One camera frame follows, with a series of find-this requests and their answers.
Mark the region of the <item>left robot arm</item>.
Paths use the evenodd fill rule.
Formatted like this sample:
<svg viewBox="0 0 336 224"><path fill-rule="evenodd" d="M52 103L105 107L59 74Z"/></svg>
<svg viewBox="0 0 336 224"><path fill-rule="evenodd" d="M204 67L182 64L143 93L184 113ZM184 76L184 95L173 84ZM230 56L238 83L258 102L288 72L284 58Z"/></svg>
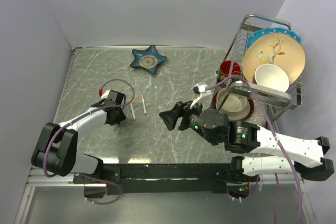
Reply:
<svg viewBox="0 0 336 224"><path fill-rule="evenodd" d="M78 154L79 141L103 125L116 125L126 119L123 104L126 95L107 90L101 100L86 112L60 124L47 123L43 126L31 157L33 166L46 167L51 176L67 176L70 173L85 174L93 183L104 177L103 161L97 157Z"/></svg>

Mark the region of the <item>white marker yellow tip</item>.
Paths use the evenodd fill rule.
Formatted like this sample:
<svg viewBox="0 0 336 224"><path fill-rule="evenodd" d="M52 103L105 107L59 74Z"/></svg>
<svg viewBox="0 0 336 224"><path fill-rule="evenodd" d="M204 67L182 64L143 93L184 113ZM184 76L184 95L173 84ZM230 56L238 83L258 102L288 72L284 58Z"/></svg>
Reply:
<svg viewBox="0 0 336 224"><path fill-rule="evenodd" d="M135 115L135 110L134 110L133 102L131 101L131 99L129 100L129 102L130 102L129 105L130 105L130 108L131 108L132 118L133 118L134 121L136 121L137 119L136 119L136 115Z"/></svg>

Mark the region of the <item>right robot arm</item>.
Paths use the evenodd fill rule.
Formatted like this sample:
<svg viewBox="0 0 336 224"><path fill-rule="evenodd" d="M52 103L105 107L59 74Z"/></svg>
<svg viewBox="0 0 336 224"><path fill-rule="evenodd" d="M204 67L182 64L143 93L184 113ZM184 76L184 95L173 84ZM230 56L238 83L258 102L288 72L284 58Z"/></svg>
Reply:
<svg viewBox="0 0 336 224"><path fill-rule="evenodd" d="M324 157L330 149L326 137L306 140L273 134L272 131L245 121L231 121L215 108L203 109L188 102L177 102L173 109L159 114L168 130L192 129L213 146L224 144L235 153L230 175L235 181L246 176L293 172L310 181L325 181L334 174L333 161Z"/></svg>

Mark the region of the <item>white marker orange tip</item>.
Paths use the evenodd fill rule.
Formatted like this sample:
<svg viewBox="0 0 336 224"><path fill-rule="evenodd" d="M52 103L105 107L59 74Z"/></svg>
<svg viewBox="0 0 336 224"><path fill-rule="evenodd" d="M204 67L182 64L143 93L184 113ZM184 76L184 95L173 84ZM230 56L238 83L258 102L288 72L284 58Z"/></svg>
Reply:
<svg viewBox="0 0 336 224"><path fill-rule="evenodd" d="M144 115L147 115L148 113L147 113L147 110L146 110L144 94L141 94L141 99L142 99L142 106L143 106Z"/></svg>

